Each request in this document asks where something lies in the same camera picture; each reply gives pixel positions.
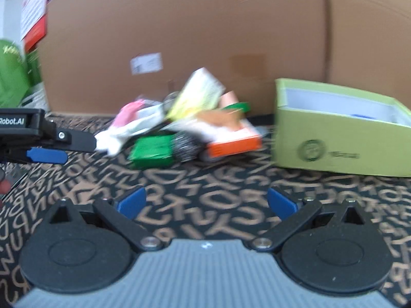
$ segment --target white wall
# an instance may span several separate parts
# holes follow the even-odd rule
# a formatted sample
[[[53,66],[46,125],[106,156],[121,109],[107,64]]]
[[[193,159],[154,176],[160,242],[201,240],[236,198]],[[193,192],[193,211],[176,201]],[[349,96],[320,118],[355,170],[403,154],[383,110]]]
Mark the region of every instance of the white wall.
[[[23,0],[6,0],[3,12],[3,38],[23,48],[20,40],[20,20]]]
[[[0,0],[0,38],[3,38],[3,14],[6,0]]]

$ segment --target brown cardboard wall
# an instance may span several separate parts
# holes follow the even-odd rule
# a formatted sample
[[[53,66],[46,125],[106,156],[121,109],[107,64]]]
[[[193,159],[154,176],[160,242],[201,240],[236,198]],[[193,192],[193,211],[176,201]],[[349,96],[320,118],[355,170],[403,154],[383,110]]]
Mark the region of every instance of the brown cardboard wall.
[[[272,113],[276,78],[325,81],[324,10],[324,0],[52,0],[39,45],[50,107],[115,114],[206,67],[252,113]],[[157,52],[161,71],[132,75],[133,57]]]
[[[411,0],[330,0],[329,83],[411,108]]]

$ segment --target pile of trash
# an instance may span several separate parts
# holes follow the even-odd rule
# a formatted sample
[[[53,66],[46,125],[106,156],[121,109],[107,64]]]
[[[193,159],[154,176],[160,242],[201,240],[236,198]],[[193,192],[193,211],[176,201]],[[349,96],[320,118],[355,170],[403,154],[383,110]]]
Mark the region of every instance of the pile of trash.
[[[195,71],[180,92],[157,102],[137,98],[124,106],[110,127],[98,133],[97,151],[116,156],[138,136],[129,159],[135,168],[168,167],[199,158],[258,150],[265,131],[245,118],[250,111],[205,68]]]

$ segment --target green shoebox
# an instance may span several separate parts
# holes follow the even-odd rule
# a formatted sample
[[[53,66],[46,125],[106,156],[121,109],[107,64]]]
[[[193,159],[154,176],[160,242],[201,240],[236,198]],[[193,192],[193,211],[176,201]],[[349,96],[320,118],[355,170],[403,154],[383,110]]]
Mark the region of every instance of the green shoebox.
[[[278,79],[279,167],[411,177],[411,111],[368,91]]]

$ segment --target metal screw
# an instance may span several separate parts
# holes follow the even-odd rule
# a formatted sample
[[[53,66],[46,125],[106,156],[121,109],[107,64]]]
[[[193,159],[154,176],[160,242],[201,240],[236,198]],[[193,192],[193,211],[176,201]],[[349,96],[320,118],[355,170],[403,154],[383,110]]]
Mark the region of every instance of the metal screw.
[[[157,248],[161,241],[154,236],[147,236],[140,241],[141,245],[145,248]]]
[[[273,242],[269,238],[259,237],[253,241],[253,245],[257,249],[268,249],[273,245]]]
[[[105,201],[106,203],[109,203],[110,205],[112,205],[114,202],[112,198],[108,198],[108,197],[104,197],[102,198],[102,200]]]

